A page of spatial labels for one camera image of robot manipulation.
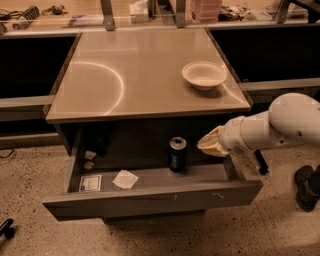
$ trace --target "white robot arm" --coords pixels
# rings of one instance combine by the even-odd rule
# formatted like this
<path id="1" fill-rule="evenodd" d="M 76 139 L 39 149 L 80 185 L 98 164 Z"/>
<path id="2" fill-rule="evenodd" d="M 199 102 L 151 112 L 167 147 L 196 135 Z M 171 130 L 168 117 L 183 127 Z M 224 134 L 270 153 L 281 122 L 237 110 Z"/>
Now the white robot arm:
<path id="1" fill-rule="evenodd" d="M 198 148 L 224 157 L 305 143 L 320 145 L 320 103 L 303 94 L 288 93 L 276 98 L 268 111 L 230 119 L 216 127 L 198 142 Z"/>

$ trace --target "white bowl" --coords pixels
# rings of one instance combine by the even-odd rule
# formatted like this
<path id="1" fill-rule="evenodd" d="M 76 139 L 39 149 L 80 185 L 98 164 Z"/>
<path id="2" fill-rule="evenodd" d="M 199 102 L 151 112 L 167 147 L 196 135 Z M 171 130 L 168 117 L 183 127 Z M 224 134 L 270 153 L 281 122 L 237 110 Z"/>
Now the white bowl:
<path id="1" fill-rule="evenodd" d="M 186 65 L 182 75 L 193 87 L 208 91 L 227 79 L 227 72 L 219 65 L 208 61 L 197 61 Z"/>

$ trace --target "terrazzo floor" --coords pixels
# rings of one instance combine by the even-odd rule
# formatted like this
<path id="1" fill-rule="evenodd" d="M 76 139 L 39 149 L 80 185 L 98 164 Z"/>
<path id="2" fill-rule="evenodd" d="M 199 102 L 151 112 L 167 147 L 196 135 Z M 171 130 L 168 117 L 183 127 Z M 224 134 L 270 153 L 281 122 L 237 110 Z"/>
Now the terrazzo floor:
<path id="1" fill-rule="evenodd" d="M 63 146 L 16 148 L 0 159 L 0 221 L 13 218 L 16 229 L 11 240 L 0 237 L 0 255 L 319 255 L 320 205 L 311 213 L 298 208 L 293 174 L 320 164 L 320 148 L 262 154 L 270 170 L 265 176 L 253 158 L 240 160 L 246 179 L 264 184 L 249 206 L 105 224 L 58 222 L 42 205 L 45 196 L 63 191 L 69 159 Z"/>

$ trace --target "can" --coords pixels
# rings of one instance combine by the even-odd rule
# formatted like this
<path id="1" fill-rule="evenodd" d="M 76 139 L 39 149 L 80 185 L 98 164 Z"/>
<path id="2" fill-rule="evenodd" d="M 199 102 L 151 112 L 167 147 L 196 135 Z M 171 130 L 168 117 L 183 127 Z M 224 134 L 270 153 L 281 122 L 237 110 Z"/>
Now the can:
<path id="1" fill-rule="evenodd" d="M 186 166 L 187 141 L 182 137 L 173 137 L 169 142 L 168 167 L 180 172 Z"/>

